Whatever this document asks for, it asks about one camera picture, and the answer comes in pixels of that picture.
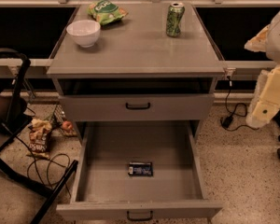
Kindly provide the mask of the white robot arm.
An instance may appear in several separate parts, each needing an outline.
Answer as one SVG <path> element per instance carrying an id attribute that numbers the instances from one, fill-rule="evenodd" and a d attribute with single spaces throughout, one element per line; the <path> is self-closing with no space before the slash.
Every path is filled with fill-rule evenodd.
<path id="1" fill-rule="evenodd" d="M 270 24 L 245 43 L 245 49 L 264 52 L 276 62 L 273 70 L 260 72 L 247 111 L 246 124 L 257 129 L 268 124 L 280 110 L 280 11 Z"/>

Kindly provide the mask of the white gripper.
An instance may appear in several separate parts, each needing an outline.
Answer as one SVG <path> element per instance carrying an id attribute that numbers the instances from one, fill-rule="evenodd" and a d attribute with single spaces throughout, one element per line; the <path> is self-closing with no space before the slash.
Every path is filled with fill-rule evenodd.
<path id="1" fill-rule="evenodd" d="M 244 48 L 253 52 L 265 52 L 269 26 L 262 28 L 249 39 Z M 280 110 L 280 64 L 273 70 L 262 70 L 258 76 L 254 96 L 248 108 L 246 124 L 257 129 L 269 123 Z"/>

